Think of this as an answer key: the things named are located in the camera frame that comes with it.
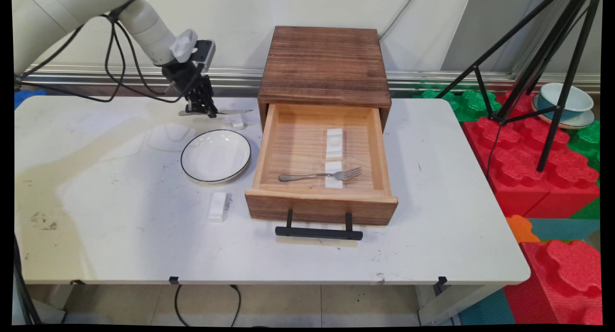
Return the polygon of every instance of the plate rim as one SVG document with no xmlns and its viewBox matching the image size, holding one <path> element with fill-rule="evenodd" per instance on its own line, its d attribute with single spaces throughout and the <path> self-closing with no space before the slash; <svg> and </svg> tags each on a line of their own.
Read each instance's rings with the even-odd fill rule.
<svg viewBox="0 0 615 332">
<path fill-rule="evenodd" d="M 538 106 L 536 106 L 536 104 L 537 104 L 536 102 L 538 102 L 538 95 L 539 94 L 540 93 L 536 93 L 536 95 L 534 95 L 534 97 L 532 98 L 532 106 L 533 106 L 534 109 L 536 109 L 536 111 L 538 111 Z M 594 124 L 594 122 L 596 122 L 596 115 L 595 115 L 595 113 L 593 113 L 593 110 L 590 109 L 588 111 L 582 111 L 582 112 L 591 112 L 591 115 L 593 115 L 593 121 L 591 121 L 590 124 L 587 124 L 587 125 L 572 125 L 572 124 L 565 123 L 565 121 L 563 122 L 562 120 L 560 120 L 560 124 L 564 124 L 565 126 L 572 126 L 573 128 L 581 128 L 582 129 L 582 128 L 586 128 L 587 126 L 591 126 L 592 124 Z M 539 116 L 544 116 L 545 118 L 553 121 L 553 118 L 547 117 L 546 113 L 543 113 L 542 115 L 539 115 Z"/>
<path fill-rule="evenodd" d="M 244 164 L 244 165 L 243 165 L 243 166 L 242 166 L 242 167 L 241 167 L 241 168 L 240 168 L 237 172 L 235 172 L 235 173 L 231 174 L 231 176 L 224 177 L 224 178 L 221 178 L 221 179 L 217 179 L 217 180 L 215 180 L 215 181 L 203 181 L 202 179 L 198 179 L 198 178 L 196 178 L 196 177 L 193 177 L 191 174 L 189 174 L 189 173 L 186 171 L 186 168 L 184 167 L 184 162 L 183 162 L 183 160 L 182 160 L 182 159 L 183 159 L 183 157 L 184 157 L 184 152 L 186 152 L 186 148 L 188 148 L 188 146 L 190 146 L 190 144 L 191 144 L 194 140 L 198 139 L 199 137 L 202 137 L 202 136 L 203 136 L 203 135 L 205 135 L 205 134 L 212 133 L 213 131 L 230 131 L 231 133 L 236 133 L 237 135 L 240 135 L 241 137 L 243 137 L 243 138 L 244 138 L 244 140 L 246 140 L 246 143 L 248 143 L 248 160 L 246 160 L 246 163 L 245 163 L 245 164 Z M 243 171 L 243 170 L 246 168 L 246 165 L 248 165 L 248 164 L 250 163 L 250 158 L 251 158 L 251 157 L 252 157 L 252 146 L 250 145 L 250 141 L 248 141 L 248 138 L 246 138 L 244 135 L 241 135 L 240 133 L 238 133 L 238 132 L 237 132 L 237 131 L 235 131 L 235 130 L 229 130 L 229 129 L 215 129 L 215 130 L 209 130 L 209 131 L 206 131 L 206 132 L 202 133 L 201 135 L 197 135 L 197 136 L 195 136 L 195 137 L 194 137 L 194 139 L 190 140 L 190 142 L 188 142 L 188 143 L 186 144 L 186 147 L 184 147 L 184 149 L 182 150 L 182 155 L 180 156 L 180 165 L 182 166 L 182 170 L 183 170 L 183 171 L 184 171 L 184 172 L 185 172 L 185 173 L 186 173 L 189 177 L 191 177 L 192 179 L 195 179 L 195 180 L 197 180 L 197 181 L 199 181 L 199 182 L 204 182 L 204 183 L 216 183 L 216 182 L 224 181 L 225 179 L 229 179 L 229 178 L 231 178 L 231 177 L 234 177 L 234 176 L 235 176 L 235 175 L 237 175 L 239 172 Z"/>
</svg>

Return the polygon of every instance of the wooden drawer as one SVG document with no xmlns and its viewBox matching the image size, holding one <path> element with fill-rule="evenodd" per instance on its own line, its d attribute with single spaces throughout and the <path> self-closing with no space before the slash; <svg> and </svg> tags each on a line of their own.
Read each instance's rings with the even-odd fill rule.
<svg viewBox="0 0 615 332">
<path fill-rule="evenodd" d="M 275 27 L 258 92 L 263 129 L 273 104 L 375 107 L 384 130 L 391 95 L 378 31 Z"/>
<path fill-rule="evenodd" d="M 343 128 L 343 170 L 363 173 L 343 188 L 326 188 L 325 177 L 280 182 L 280 174 L 325 172 L 327 129 Z M 380 112 L 371 107 L 271 104 L 254 185 L 246 191 L 252 218 L 387 225 L 397 207 L 391 195 Z"/>
</svg>

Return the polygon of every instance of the fork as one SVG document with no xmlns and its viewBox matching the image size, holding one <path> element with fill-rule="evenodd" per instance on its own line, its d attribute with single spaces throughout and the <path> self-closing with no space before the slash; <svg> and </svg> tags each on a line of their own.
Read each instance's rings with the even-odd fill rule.
<svg viewBox="0 0 615 332">
<path fill-rule="evenodd" d="M 351 178 L 357 177 L 361 174 L 361 168 L 354 168 L 352 170 L 346 170 L 345 172 L 336 173 L 313 173 L 313 174 L 281 174 L 277 177 L 281 182 L 296 181 L 297 179 L 317 177 L 317 176 L 331 176 L 338 179 L 338 181 L 347 181 Z"/>
</svg>

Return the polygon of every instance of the power cord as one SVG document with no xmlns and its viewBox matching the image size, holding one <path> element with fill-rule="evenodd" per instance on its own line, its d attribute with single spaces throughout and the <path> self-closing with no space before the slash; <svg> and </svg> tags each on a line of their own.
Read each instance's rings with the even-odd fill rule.
<svg viewBox="0 0 615 332">
<path fill-rule="evenodd" d="M 239 297 L 239 304 L 237 304 L 237 312 L 235 312 L 235 318 L 233 318 L 233 323 L 231 323 L 231 327 L 235 326 L 235 321 L 237 321 L 237 315 L 239 315 L 239 309 L 241 308 L 241 293 L 239 292 L 239 288 L 237 288 L 237 285 L 230 285 L 231 288 L 233 288 L 235 291 L 237 291 L 237 295 Z M 180 284 L 177 287 L 177 291 L 175 291 L 175 314 L 177 315 L 177 318 L 180 319 L 180 321 L 182 322 L 182 324 L 186 327 L 191 327 L 190 325 L 188 325 L 186 323 L 186 321 L 184 321 L 184 319 L 182 318 L 182 315 L 180 314 L 180 311 L 177 308 L 177 297 L 180 294 L 180 289 L 182 288 L 182 284 Z"/>
<path fill-rule="evenodd" d="M 182 318 L 182 315 L 180 314 L 180 310 L 178 310 L 177 308 L 177 296 L 180 294 L 181 288 L 182 288 L 182 284 L 180 284 L 177 287 L 177 291 L 175 291 L 175 314 L 177 314 L 177 318 L 180 319 L 180 321 L 182 322 L 182 324 L 184 324 L 184 326 L 190 327 L 190 325 L 188 325 L 186 321 L 184 321 L 184 319 Z"/>
<path fill-rule="evenodd" d="M 134 45 L 132 45 L 132 40 L 130 39 L 130 36 L 128 35 L 128 32 L 126 32 L 126 30 L 123 28 L 123 26 L 117 21 L 117 19 L 113 19 L 112 17 L 109 17 L 109 15 L 102 14 L 100 16 L 101 17 L 105 17 L 111 23 L 111 37 L 110 37 L 110 40 L 109 40 L 109 47 L 107 47 L 107 52 L 106 52 L 106 57 L 105 57 L 105 72 L 106 72 L 107 76 L 109 76 L 110 79 L 112 79 L 115 83 L 117 83 L 117 86 L 116 86 L 116 89 L 114 90 L 114 92 L 112 93 L 110 98 L 108 98 L 108 99 L 93 98 L 93 97 L 90 97 L 90 96 L 86 96 L 86 95 L 83 95 L 83 94 L 80 94 L 80 93 L 74 93 L 74 92 L 67 91 L 65 89 L 61 89 L 61 88 L 57 88 L 57 87 L 52 87 L 52 86 L 48 86 L 48 85 L 40 85 L 38 83 L 24 82 L 23 81 L 24 78 L 26 78 L 27 76 L 29 76 L 33 72 L 39 70 L 41 67 L 43 67 L 44 65 L 49 63 L 53 58 L 58 56 L 58 54 L 60 54 L 60 52 L 62 52 L 64 50 L 64 48 L 66 48 L 73 41 L 73 39 L 77 36 L 77 34 L 79 34 L 79 32 L 81 31 L 81 28 L 83 28 L 83 25 L 81 27 L 77 28 L 73 32 L 73 34 L 70 36 L 70 38 L 68 38 L 68 40 L 57 51 L 55 51 L 49 58 L 44 60 L 42 63 L 38 64 L 36 67 L 31 69 L 30 71 L 28 71 L 28 72 L 26 72 L 24 74 L 21 74 L 19 76 L 19 78 L 21 80 L 20 84 L 21 85 L 26 85 L 26 86 L 39 87 L 39 88 L 43 88 L 43 89 L 50 89 L 52 91 L 57 91 L 59 93 L 70 94 L 72 96 L 77 96 L 77 97 L 80 97 L 80 98 L 86 98 L 88 100 L 93 100 L 93 101 L 98 101 L 98 102 L 110 102 L 110 101 L 112 101 L 115 98 L 119 87 L 124 87 L 124 88 L 128 89 L 129 91 L 137 93 L 137 94 L 139 94 L 141 96 L 145 96 L 147 98 L 153 98 L 154 100 L 158 100 L 158 101 L 167 102 L 167 103 L 171 103 L 172 104 L 172 103 L 178 102 L 181 98 L 184 98 L 186 96 L 187 92 L 190 91 L 193 88 L 195 82 L 199 81 L 199 78 L 201 77 L 201 72 L 203 71 L 203 68 L 205 66 L 202 63 L 199 63 L 197 65 L 197 69 L 196 69 L 196 72 L 195 72 L 192 80 L 188 83 L 188 85 L 182 91 L 180 96 L 178 96 L 178 98 L 176 98 L 174 100 L 166 100 L 166 99 L 163 99 L 163 98 L 157 98 L 156 96 L 145 94 L 145 93 L 143 93 L 141 91 L 138 91 L 137 89 L 134 89 L 134 88 L 132 88 L 130 86 L 127 86 L 126 84 L 123 83 L 123 77 L 124 77 L 124 74 L 125 74 L 125 71 L 126 71 L 126 62 L 125 62 L 125 57 L 123 56 L 122 47 L 121 47 L 121 45 L 119 43 L 119 39 L 117 38 L 117 33 L 116 33 L 116 30 L 115 30 L 115 26 L 116 25 L 117 25 L 117 27 L 119 27 L 121 29 L 121 31 L 123 32 L 124 36 L 128 40 L 128 43 L 129 43 L 129 46 L 130 46 L 130 51 L 132 52 L 132 57 L 133 57 L 133 59 L 135 61 L 136 71 L 139 74 L 139 78 L 141 79 L 141 82 L 143 83 L 143 86 L 145 86 L 145 88 L 147 88 L 153 94 L 156 94 L 156 95 L 163 95 L 163 94 L 165 94 L 165 93 L 154 91 L 149 85 L 147 85 L 147 82 L 145 82 L 145 78 L 143 77 L 143 74 L 141 72 L 141 68 L 140 68 L 138 60 L 136 58 L 136 51 L 135 51 Z M 117 45 L 117 49 L 119 50 L 119 53 L 120 53 L 120 56 L 121 56 L 121 59 L 122 59 L 122 74 L 121 74 L 119 80 L 117 80 L 117 78 L 115 76 L 113 76 L 111 74 L 111 72 L 109 71 L 109 57 L 110 57 L 111 48 L 112 48 L 114 42 Z"/>
<path fill-rule="evenodd" d="M 24 277 L 22 276 L 22 257 L 19 253 L 19 245 L 17 244 L 17 236 L 15 233 L 13 233 L 13 237 L 15 240 L 13 245 L 13 274 L 17 282 L 17 293 L 22 308 L 22 314 L 24 315 L 24 321 L 27 325 L 40 325 L 42 322 L 40 321 L 40 317 L 35 309 L 28 289 L 26 288 Z"/>
<path fill-rule="evenodd" d="M 69 40 L 64 45 L 62 45 L 62 47 L 58 51 L 53 53 L 50 56 L 50 58 L 57 56 L 61 52 L 61 49 L 64 49 L 68 45 L 68 43 L 70 43 L 70 41 L 72 41 L 72 39 L 74 39 L 75 36 L 76 36 L 76 34 L 73 33 L 71 38 L 69 38 Z M 106 53 L 106 56 L 105 56 L 105 71 L 107 72 L 107 74 L 110 74 L 109 69 L 108 69 L 109 56 L 111 55 L 111 48 L 113 47 L 113 42 L 114 42 L 115 38 L 116 38 L 116 35 L 115 35 L 115 24 L 111 23 L 111 37 L 109 39 L 109 46 L 107 47 L 107 53 Z M 124 73 L 126 71 L 126 60 L 125 60 L 125 58 L 123 56 L 122 47 L 119 46 L 119 43 L 117 43 L 117 44 L 118 44 L 117 45 L 117 49 L 119 50 L 119 54 L 120 54 L 120 57 L 122 59 L 122 74 L 120 76 L 120 81 L 122 81 Z M 49 58 L 44 60 L 44 62 L 49 62 L 49 61 L 50 61 Z M 42 65 L 41 64 L 39 64 L 39 65 L 37 65 L 37 67 L 35 67 L 34 69 L 37 69 L 37 70 L 40 69 L 40 67 L 42 67 Z M 27 75 L 26 74 L 22 74 L 21 78 L 23 79 L 25 76 L 27 76 Z M 86 98 L 86 99 L 93 100 L 93 101 L 98 101 L 98 102 L 110 102 L 110 101 L 112 101 L 115 98 L 115 95 L 117 94 L 117 91 L 119 90 L 119 87 L 120 87 L 119 84 L 116 86 L 116 89 L 115 89 L 115 91 L 113 92 L 113 94 L 111 95 L 110 98 L 108 98 L 108 99 L 101 99 L 101 98 L 93 98 L 93 97 L 86 96 L 86 95 L 79 94 L 79 93 L 73 93 L 73 92 L 66 91 L 64 89 L 57 88 L 57 87 L 50 87 L 50 86 L 39 85 L 38 83 L 31 83 L 31 82 L 24 82 L 24 81 L 22 81 L 21 84 L 22 85 L 26 85 L 26 86 L 34 86 L 34 87 L 44 88 L 44 89 L 51 89 L 52 91 L 57 91 L 57 92 L 60 92 L 60 93 L 71 94 L 73 96 L 78 96 L 80 98 Z"/>
<path fill-rule="evenodd" d="M 235 318 L 233 319 L 233 323 L 231 323 L 231 327 L 233 327 L 235 326 L 235 320 L 237 320 L 237 314 L 239 314 L 239 308 L 241 308 L 241 293 L 239 292 L 237 285 L 231 284 L 231 288 L 235 289 L 235 291 L 237 291 L 237 295 L 239 296 L 239 304 L 237 305 L 237 312 L 235 312 Z"/>
<path fill-rule="evenodd" d="M 499 132 L 502 130 L 502 126 L 504 125 L 504 122 L 500 122 L 500 126 L 498 128 L 498 134 L 496 135 L 496 141 L 493 142 L 493 148 L 492 151 L 489 153 L 489 159 L 487 160 L 487 180 L 489 179 L 489 169 L 492 165 L 492 155 L 493 155 L 493 151 L 496 149 L 496 144 L 498 144 L 498 138 L 499 138 Z"/>
</svg>

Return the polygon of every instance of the drawer handle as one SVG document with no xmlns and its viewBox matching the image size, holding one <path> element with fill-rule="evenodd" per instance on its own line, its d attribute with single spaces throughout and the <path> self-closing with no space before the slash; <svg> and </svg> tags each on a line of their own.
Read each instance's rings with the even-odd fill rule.
<svg viewBox="0 0 615 332">
<path fill-rule="evenodd" d="M 288 210 L 286 216 L 286 226 L 275 227 L 275 235 L 278 236 L 294 236 L 294 237 L 309 237 L 309 238 L 331 238 L 333 240 L 356 240 L 360 241 L 363 238 L 363 232 L 352 231 L 352 213 L 346 214 L 346 230 L 328 230 L 328 229 L 310 229 L 307 227 L 291 227 L 293 222 L 293 210 Z"/>
</svg>

